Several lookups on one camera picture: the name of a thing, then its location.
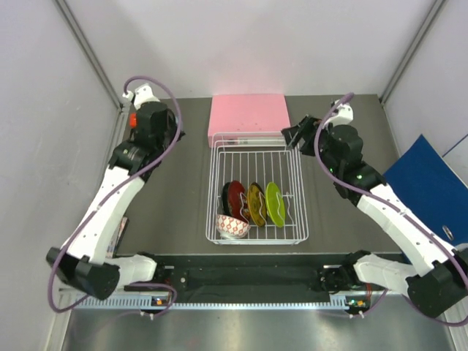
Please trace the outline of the lime green plate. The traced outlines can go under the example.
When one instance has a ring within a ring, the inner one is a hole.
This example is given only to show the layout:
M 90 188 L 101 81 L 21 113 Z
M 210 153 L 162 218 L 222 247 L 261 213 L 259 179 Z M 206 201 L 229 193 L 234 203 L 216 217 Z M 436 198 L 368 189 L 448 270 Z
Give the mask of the lime green plate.
M 277 227 L 283 227 L 286 222 L 286 209 L 282 193 L 274 182 L 269 182 L 265 191 L 268 215 Z

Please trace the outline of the yellow patterned plate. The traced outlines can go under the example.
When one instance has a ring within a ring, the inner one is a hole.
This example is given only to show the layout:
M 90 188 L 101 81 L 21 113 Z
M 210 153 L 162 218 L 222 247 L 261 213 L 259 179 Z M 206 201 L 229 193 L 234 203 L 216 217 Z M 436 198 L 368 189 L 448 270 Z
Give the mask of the yellow patterned plate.
M 264 191 L 256 182 L 249 185 L 247 192 L 247 203 L 252 221 L 258 227 L 264 227 L 267 223 L 267 208 L 265 204 Z

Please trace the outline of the red floral plate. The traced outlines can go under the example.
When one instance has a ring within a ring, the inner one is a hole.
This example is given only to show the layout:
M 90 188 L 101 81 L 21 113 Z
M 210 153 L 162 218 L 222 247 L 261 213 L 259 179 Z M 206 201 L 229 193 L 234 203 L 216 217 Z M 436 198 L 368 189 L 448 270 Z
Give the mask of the red floral plate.
M 244 222 L 250 221 L 246 204 L 245 188 L 239 181 L 231 181 L 227 191 L 227 201 L 231 216 Z

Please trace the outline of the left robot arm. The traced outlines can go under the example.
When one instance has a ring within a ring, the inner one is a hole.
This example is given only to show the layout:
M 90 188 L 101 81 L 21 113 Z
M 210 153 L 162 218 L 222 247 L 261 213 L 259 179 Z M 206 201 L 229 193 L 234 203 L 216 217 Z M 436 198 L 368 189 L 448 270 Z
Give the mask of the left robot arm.
M 50 281 L 105 300 L 118 288 L 142 282 L 158 290 L 166 273 L 146 254 L 109 258 L 107 250 L 134 197 L 152 172 L 184 136 L 179 105 L 169 108 L 154 94 L 146 79 L 134 91 L 125 90 L 130 103 L 130 135 L 114 149 L 102 183 L 74 233 L 61 247 L 48 250 Z

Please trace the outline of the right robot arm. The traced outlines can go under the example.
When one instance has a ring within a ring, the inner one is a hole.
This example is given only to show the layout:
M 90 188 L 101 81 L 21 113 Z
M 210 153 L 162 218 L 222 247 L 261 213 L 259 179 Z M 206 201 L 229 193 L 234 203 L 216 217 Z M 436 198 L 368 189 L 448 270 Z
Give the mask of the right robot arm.
M 351 126 L 353 110 L 337 100 L 324 118 L 305 116 L 281 134 L 288 148 L 316 158 L 340 196 L 376 222 L 408 263 L 360 250 L 341 264 L 343 284 L 375 284 L 406 298 L 435 318 L 467 297 L 467 250 L 434 234 L 398 198 L 385 177 L 363 160 L 363 140 Z

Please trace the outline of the pink binder box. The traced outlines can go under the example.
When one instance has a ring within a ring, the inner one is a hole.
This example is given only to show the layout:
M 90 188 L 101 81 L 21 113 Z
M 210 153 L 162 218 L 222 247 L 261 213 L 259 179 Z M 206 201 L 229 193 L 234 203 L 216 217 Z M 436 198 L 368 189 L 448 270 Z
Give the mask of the pink binder box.
M 211 99 L 208 145 L 243 133 L 280 132 L 290 126 L 282 94 L 228 94 Z

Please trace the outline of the red white patterned bowl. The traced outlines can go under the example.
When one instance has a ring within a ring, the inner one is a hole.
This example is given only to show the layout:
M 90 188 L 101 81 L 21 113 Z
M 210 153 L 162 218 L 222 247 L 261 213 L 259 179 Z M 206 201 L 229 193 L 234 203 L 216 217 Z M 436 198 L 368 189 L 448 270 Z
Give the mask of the red white patterned bowl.
M 249 223 L 224 214 L 216 215 L 215 227 L 221 237 L 233 240 L 245 237 L 251 229 Z

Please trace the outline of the blue folder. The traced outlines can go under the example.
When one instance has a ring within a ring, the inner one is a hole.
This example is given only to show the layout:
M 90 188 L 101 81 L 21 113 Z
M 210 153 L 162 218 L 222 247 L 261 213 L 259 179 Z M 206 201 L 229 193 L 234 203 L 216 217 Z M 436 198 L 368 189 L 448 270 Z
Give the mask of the blue folder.
M 467 242 L 467 185 L 420 135 L 384 173 L 393 191 L 439 237 L 457 246 Z

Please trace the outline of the red cube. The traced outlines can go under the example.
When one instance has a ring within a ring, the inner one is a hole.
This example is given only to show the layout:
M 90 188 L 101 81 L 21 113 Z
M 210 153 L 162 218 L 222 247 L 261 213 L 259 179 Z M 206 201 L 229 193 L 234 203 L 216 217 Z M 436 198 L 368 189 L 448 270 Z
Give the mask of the red cube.
M 129 115 L 129 126 L 134 129 L 137 126 L 137 114 L 131 113 Z

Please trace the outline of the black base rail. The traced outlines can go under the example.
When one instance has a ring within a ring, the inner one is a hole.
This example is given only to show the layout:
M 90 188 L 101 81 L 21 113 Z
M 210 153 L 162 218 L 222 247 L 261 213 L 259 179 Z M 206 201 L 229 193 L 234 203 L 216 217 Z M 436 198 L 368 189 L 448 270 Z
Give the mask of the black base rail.
M 157 254 L 156 283 L 179 303 L 292 303 L 328 300 L 318 271 L 345 254 Z

